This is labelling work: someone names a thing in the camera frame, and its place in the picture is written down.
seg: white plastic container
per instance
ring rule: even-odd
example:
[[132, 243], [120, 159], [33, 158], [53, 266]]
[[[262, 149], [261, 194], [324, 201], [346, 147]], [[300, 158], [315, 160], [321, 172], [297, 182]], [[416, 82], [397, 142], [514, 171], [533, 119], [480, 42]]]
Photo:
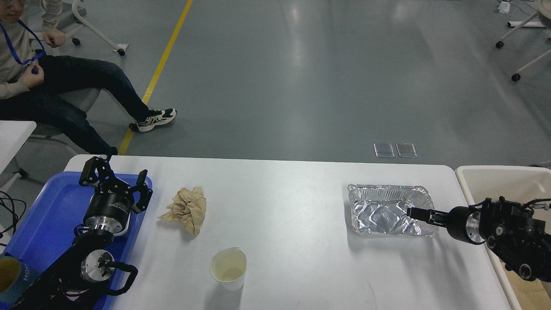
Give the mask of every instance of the white plastic container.
[[[482, 202], [486, 197], [497, 199], [503, 196], [506, 200], [520, 203], [535, 198], [551, 198], [551, 170], [547, 168], [461, 166], [455, 170], [455, 174], [469, 205]], [[551, 232], [551, 211], [536, 209], [533, 218], [545, 221], [545, 232]], [[511, 308], [521, 310], [499, 258], [487, 250]]]

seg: floor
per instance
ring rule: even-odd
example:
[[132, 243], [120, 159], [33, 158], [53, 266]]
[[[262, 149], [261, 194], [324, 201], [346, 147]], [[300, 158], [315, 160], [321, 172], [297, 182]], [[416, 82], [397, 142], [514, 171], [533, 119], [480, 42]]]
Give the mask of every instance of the floor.
[[[551, 160], [549, 30], [522, 29], [535, 3], [512, 0], [189, 0], [148, 105], [170, 125], [132, 135], [126, 155], [366, 163], [530, 165]], [[87, 1], [90, 30], [61, 54], [118, 64], [146, 92], [188, 1]], [[120, 146], [129, 118], [103, 93], [89, 112]], [[374, 143], [413, 143], [417, 158], [377, 158]], [[63, 148], [26, 143], [30, 174], [10, 194], [28, 205], [63, 170]]]

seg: white table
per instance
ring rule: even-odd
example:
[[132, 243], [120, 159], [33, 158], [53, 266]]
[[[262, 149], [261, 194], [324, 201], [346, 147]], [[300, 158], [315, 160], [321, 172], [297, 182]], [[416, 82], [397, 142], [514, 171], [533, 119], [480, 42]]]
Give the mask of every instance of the white table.
[[4, 171], [35, 128], [33, 121], [0, 120], [0, 172]]
[[[66, 171], [81, 171], [77, 155]], [[154, 194], [127, 261], [139, 269], [113, 309], [509, 309], [482, 246], [439, 237], [370, 238], [350, 227], [347, 185], [422, 185], [435, 207], [466, 205], [441, 165], [114, 156], [115, 173], [149, 171]], [[181, 187], [202, 186], [198, 236], [158, 217]], [[209, 273], [219, 250], [247, 255], [245, 285]]]

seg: hand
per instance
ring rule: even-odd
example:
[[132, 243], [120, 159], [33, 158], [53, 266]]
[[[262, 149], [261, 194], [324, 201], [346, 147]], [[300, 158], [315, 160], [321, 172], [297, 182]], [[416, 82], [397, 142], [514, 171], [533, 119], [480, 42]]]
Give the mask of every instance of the hand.
[[42, 37], [44, 42], [51, 47], [58, 47], [65, 44], [65, 34], [61, 31], [43, 31]]
[[[33, 69], [38, 70], [37, 74], [34, 74], [32, 71]], [[27, 86], [27, 88], [31, 89], [33, 87], [36, 87], [44, 82], [44, 70], [39, 65], [34, 66], [28, 66], [27, 69], [25, 69], [25, 72], [21, 76], [21, 80]]]

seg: paper cup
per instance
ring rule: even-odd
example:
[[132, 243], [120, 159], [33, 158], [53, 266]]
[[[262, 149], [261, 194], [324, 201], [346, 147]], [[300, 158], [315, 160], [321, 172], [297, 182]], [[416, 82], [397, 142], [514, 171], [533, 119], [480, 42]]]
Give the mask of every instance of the paper cup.
[[12, 304], [39, 276], [28, 264], [13, 256], [0, 256], [0, 301]]
[[230, 291], [243, 286], [246, 270], [247, 256], [239, 248], [222, 250], [210, 261], [210, 274]]

